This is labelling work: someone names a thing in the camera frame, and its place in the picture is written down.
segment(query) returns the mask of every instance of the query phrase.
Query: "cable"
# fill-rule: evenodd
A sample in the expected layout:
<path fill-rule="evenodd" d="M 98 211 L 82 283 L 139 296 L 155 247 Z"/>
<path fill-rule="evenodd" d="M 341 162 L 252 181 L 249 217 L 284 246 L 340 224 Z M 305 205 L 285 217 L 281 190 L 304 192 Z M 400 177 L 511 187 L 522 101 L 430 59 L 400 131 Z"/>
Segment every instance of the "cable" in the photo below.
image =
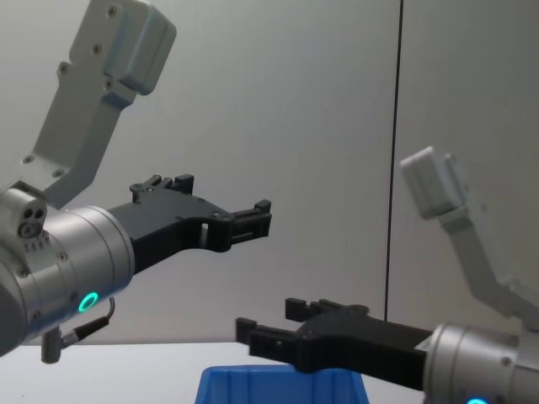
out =
<path fill-rule="evenodd" d="M 116 311 L 115 298 L 114 297 L 109 298 L 109 302 L 110 302 L 110 309 L 109 309 L 109 313 L 107 314 L 107 318 L 110 320 Z"/>
<path fill-rule="evenodd" d="M 92 322 L 76 327 L 73 331 L 66 334 L 62 340 L 62 347 L 67 348 L 75 343 L 80 343 L 83 339 L 88 338 L 90 335 L 95 334 L 97 331 L 107 327 L 109 325 L 110 318 L 115 314 L 116 301 L 114 297 L 109 298 L 110 308 L 106 316 L 100 317 Z"/>

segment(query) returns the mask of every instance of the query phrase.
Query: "table surface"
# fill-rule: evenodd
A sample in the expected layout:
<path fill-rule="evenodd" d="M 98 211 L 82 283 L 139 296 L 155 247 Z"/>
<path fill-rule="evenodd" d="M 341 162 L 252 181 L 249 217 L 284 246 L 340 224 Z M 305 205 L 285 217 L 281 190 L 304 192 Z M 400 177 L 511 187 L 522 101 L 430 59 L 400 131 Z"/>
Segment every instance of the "table surface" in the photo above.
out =
<path fill-rule="evenodd" d="M 9 404 L 194 403 L 200 374 L 211 366 L 273 364 L 236 343 L 84 345 L 40 362 L 39 347 L 0 359 L 0 402 Z M 420 404 L 423 394 L 364 376 L 371 404 Z"/>

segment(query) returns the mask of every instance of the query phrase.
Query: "gray wall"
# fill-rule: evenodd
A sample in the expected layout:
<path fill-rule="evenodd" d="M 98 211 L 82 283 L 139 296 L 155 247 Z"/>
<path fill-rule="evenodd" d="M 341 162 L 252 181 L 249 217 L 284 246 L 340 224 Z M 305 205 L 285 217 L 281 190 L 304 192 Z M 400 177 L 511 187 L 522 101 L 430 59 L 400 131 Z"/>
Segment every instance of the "gray wall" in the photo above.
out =
<path fill-rule="evenodd" d="M 396 156 L 432 144 L 465 164 L 513 264 L 536 272 L 539 3 L 405 0 Z M 396 172 L 389 318 L 515 329 L 470 296 L 449 241 L 420 221 Z"/>
<path fill-rule="evenodd" d="M 199 196 L 230 210 L 271 199 L 275 219 L 268 239 L 137 276 L 92 341 L 230 339 L 237 316 L 286 326 L 290 296 L 381 316 L 398 0 L 153 2 L 179 27 L 161 82 L 124 112 L 70 206 L 112 207 L 153 173 L 193 173 Z M 3 5 L 0 173 L 31 148 L 86 6 Z"/>

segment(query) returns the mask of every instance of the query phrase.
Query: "glowing green light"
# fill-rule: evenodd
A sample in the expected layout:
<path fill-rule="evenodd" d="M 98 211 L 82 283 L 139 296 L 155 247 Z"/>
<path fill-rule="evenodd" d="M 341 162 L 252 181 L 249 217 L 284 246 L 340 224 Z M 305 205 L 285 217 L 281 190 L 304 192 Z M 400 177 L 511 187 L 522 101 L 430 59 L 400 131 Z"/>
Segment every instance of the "glowing green light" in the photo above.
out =
<path fill-rule="evenodd" d="M 78 305 L 78 311 L 80 313 L 84 313 L 86 310 L 89 310 L 91 309 L 92 307 L 95 306 L 95 304 L 98 302 L 99 300 L 99 295 L 95 292 L 92 292 L 92 293 L 88 293 L 83 301 L 81 301 L 81 304 Z"/>

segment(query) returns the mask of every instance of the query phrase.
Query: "blue plastic container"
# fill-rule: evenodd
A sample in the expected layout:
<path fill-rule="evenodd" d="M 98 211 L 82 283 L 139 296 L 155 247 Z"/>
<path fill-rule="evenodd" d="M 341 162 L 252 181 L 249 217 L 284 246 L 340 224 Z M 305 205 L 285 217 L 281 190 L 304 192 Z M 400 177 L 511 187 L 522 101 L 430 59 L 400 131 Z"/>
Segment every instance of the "blue plastic container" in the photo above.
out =
<path fill-rule="evenodd" d="M 322 370 L 304 375 L 288 365 L 206 369 L 195 404 L 369 404 L 354 372 Z"/>

